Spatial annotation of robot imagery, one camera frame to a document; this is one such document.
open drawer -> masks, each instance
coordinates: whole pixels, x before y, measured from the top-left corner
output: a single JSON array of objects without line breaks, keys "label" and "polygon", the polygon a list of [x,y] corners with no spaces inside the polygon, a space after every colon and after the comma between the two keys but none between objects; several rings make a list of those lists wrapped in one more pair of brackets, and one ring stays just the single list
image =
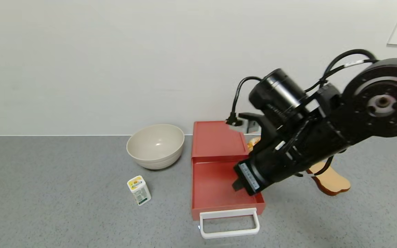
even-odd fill
[{"label": "open drawer", "polygon": [[245,190],[235,191],[232,183],[237,179],[233,167],[248,157],[244,135],[223,121],[196,122],[192,144],[192,219],[224,218],[253,215],[256,228],[207,234],[204,238],[231,237],[256,234],[259,229],[257,215],[266,204],[261,193],[249,196]]}]

beige bowl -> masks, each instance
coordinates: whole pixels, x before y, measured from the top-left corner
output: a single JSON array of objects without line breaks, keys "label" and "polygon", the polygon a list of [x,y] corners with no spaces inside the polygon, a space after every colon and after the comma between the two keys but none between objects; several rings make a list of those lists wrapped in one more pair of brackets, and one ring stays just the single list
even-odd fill
[{"label": "beige bowl", "polygon": [[126,143],[126,151],[139,165],[149,169],[167,168],[182,154],[185,135],[169,124],[157,124],[138,131]]}]

yellow label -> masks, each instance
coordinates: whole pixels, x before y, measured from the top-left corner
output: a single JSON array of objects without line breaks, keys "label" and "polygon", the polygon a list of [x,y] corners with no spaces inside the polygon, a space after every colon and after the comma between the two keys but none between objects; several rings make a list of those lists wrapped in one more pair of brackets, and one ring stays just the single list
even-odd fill
[{"label": "yellow label", "polygon": [[142,184],[142,178],[140,176],[136,176],[134,179],[128,182],[128,185],[131,189],[136,189],[139,185]]}]

white wall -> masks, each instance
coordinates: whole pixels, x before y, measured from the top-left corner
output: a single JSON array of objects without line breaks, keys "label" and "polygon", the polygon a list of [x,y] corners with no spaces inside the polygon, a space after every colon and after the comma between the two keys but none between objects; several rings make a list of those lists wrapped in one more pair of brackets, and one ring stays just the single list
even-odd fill
[{"label": "white wall", "polygon": [[396,21],[395,0],[0,0],[0,135],[190,134],[227,118],[245,76],[306,88],[345,50],[397,57]]}]

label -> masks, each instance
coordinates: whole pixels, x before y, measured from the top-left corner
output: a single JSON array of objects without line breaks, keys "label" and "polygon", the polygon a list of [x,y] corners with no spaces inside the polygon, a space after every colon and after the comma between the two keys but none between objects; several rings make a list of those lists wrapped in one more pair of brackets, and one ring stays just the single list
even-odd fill
[{"label": "label", "polygon": [[136,189],[139,185],[142,184],[142,178],[137,176],[134,180],[128,182],[128,185],[131,187],[131,190]]},{"label": "label", "polygon": [[344,68],[347,68],[347,67],[350,67],[350,66],[354,66],[354,65],[357,65],[357,64],[360,64],[360,63],[364,63],[364,61],[360,60],[360,61],[353,61],[353,62],[347,63],[347,64],[344,65]]},{"label": "label", "polygon": [[284,142],[284,140],[283,140],[283,141],[281,141],[281,142],[275,147],[275,149],[278,151],[280,148],[283,147],[284,144],[285,144],[285,142]]},{"label": "label", "polygon": [[249,185],[251,185],[254,190],[259,189],[260,185],[258,185],[257,180],[255,180],[254,175],[251,173],[247,165],[245,163],[242,163],[240,164],[240,168],[241,172],[243,172],[244,177],[247,179],[247,182],[249,182]]},{"label": "label", "polygon": [[146,190],[143,188],[141,190],[137,190],[133,193],[134,197],[136,198],[137,204],[143,204],[146,200],[148,200]]}]

